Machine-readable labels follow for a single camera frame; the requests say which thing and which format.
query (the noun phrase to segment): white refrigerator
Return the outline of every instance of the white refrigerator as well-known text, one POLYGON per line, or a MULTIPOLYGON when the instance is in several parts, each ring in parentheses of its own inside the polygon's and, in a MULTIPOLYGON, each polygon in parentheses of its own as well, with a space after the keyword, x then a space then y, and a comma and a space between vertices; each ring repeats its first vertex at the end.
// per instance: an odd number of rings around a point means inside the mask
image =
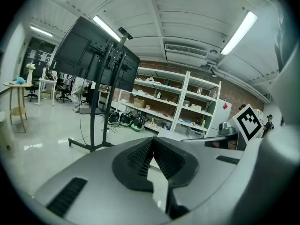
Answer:
POLYGON ((219 124, 222 122, 227 122, 229 120, 229 114, 230 114, 232 104, 219 99, 216 106, 217 107, 215 111, 215 116, 211 121, 210 130, 208 131, 208 134, 205 137, 217 136, 219 131, 219 124))

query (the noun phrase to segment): black monitor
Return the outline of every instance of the black monitor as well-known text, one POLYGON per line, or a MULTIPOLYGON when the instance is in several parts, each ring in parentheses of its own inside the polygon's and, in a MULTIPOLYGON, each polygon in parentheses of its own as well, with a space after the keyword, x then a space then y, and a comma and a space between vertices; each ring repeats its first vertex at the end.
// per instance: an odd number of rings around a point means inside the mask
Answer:
POLYGON ((111 86, 113 81, 117 79, 116 88, 132 91, 140 59, 123 46, 115 66, 108 67, 117 45, 118 41, 102 28, 83 17, 79 17, 57 49, 51 69, 108 86, 111 86), (105 54, 111 45, 110 55, 104 62, 105 54), (116 69, 121 62, 123 53, 126 53, 126 56, 119 77, 116 78, 116 69), (105 67, 102 76, 98 74, 99 66, 105 67))

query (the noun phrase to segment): ceiling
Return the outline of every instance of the ceiling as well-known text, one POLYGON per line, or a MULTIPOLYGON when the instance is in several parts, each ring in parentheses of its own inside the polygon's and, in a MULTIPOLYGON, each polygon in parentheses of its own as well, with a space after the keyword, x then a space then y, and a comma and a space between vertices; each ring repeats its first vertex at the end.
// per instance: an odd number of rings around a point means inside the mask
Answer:
POLYGON ((53 34, 48 41, 59 44, 79 16, 92 21, 96 15, 120 36, 118 28, 125 28, 134 38, 126 46, 142 60, 176 64, 168 59, 165 44, 214 49, 217 54, 209 52, 207 58, 215 69, 261 95, 268 93, 278 75, 274 51, 278 16, 264 0, 30 0, 28 19, 53 34), (247 10, 258 20, 228 56, 220 55, 247 10))

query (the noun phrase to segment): round wooden table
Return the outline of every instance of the round wooden table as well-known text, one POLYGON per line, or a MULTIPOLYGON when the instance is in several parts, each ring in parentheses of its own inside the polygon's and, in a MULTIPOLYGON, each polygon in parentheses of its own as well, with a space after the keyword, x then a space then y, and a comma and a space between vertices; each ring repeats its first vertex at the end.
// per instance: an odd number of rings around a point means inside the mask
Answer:
POLYGON ((26 108, 25 108, 25 101, 24 101, 24 88, 29 88, 32 87, 32 84, 9 84, 9 83, 4 83, 4 86, 10 87, 10 98, 9 98, 9 118, 10 118, 10 124, 12 123, 11 116, 20 116, 22 126, 24 128, 24 132, 26 132, 24 122, 23 122, 23 117, 22 114, 25 114, 25 118, 27 119, 27 114, 26 114, 26 108), (18 106, 15 108, 11 108, 11 99, 13 96, 13 89, 17 88, 18 90, 18 106), (20 89, 22 89, 22 100, 23 100, 23 106, 21 107, 20 104, 20 89))

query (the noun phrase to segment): blue object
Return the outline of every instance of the blue object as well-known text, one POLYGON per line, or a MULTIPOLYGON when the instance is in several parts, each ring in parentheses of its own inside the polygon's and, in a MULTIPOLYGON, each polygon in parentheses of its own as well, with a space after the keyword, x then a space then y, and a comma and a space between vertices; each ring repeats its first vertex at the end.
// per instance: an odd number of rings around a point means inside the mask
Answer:
POLYGON ((17 78, 17 84, 23 84, 25 82, 24 78, 18 77, 17 78))

